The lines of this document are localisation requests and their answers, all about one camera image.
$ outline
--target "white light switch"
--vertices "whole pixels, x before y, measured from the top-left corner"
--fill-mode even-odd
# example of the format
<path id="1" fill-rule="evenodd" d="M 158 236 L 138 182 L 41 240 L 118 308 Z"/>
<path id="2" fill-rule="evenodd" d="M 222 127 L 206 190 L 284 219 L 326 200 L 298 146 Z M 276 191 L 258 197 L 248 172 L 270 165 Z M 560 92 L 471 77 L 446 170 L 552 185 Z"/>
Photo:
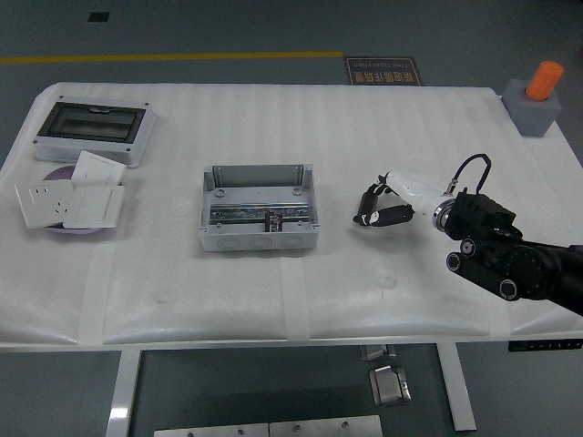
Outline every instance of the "white light switch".
<path id="1" fill-rule="evenodd" d="M 83 150 L 71 180 L 75 187 L 115 187 L 125 171 L 124 164 Z"/>
<path id="2" fill-rule="evenodd" d="M 125 194 L 124 187 L 79 187 L 63 221 L 66 229 L 114 228 Z"/>

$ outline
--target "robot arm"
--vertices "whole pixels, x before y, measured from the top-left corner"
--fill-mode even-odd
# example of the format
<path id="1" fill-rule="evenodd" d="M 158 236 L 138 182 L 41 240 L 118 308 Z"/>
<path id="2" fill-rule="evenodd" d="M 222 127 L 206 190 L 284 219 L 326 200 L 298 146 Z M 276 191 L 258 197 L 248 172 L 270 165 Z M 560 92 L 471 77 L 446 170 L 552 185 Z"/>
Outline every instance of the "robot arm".
<path id="1" fill-rule="evenodd" d="M 486 162 L 476 193 L 465 189 L 454 199 L 457 178 L 475 158 Z M 363 194 L 353 221 L 378 227 L 409 221 L 414 212 L 429 216 L 436 229 L 461 240 L 460 251 L 450 253 L 446 262 L 456 275 L 505 300 L 551 300 L 583 316 L 583 246 L 524 241 L 512 225 L 516 214 L 479 194 L 490 165 L 486 155 L 470 157 L 443 193 L 416 178 L 387 173 Z M 391 192 L 407 205 L 375 211 L 377 197 Z"/>

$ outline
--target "yellow floor line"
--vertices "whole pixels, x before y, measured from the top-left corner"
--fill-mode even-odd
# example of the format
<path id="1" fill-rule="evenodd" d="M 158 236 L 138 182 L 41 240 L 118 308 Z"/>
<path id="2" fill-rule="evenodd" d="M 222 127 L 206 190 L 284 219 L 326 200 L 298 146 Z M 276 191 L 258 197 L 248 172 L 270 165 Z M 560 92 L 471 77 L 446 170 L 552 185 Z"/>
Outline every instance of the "yellow floor line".
<path id="1" fill-rule="evenodd" d="M 212 59 L 276 59 L 343 57 L 342 52 L 168 53 L 151 55 L 20 56 L 0 57 L 0 64 L 54 64 L 77 62 L 190 61 Z"/>

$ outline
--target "orange cylinder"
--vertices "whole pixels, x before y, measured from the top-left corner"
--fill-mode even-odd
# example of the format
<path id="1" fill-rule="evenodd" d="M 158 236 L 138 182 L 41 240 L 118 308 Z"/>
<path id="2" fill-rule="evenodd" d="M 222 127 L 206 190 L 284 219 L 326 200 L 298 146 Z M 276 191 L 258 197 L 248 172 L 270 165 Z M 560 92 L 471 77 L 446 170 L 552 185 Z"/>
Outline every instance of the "orange cylinder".
<path id="1" fill-rule="evenodd" d="M 537 102 L 547 100 L 564 71 L 556 62 L 543 62 L 526 89 L 527 96 Z"/>

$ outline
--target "white table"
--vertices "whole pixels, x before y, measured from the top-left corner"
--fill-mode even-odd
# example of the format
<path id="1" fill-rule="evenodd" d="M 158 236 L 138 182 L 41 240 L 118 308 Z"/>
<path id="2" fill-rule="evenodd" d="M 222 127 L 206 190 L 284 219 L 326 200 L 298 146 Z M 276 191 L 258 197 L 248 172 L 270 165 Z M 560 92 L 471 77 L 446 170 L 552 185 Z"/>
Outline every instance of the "white table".
<path id="1" fill-rule="evenodd" d="M 32 140 L 58 96 L 148 101 L 158 115 L 129 169 L 118 227 L 88 236 L 26 228 L 15 184 L 63 164 Z M 583 169 L 556 125 L 518 133 L 487 88 L 56 84 L 33 104 L 0 172 L 0 343 L 9 350 L 142 349 L 509 340 L 583 335 L 548 301 L 508 303 L 457 277 L 458 243 L 415 215 L 352 223 L 376 175 L 446 186 L 475 153 L 482 192 L 517 214 L 525 239 L 583 241 Z M 209 253 L 198 238 L 209 165 L 313 164 L 316 249 Z M 472 188 L 481 165 L 468 167 Z M 384 196 L 381 205 L 398 199 Z"/>

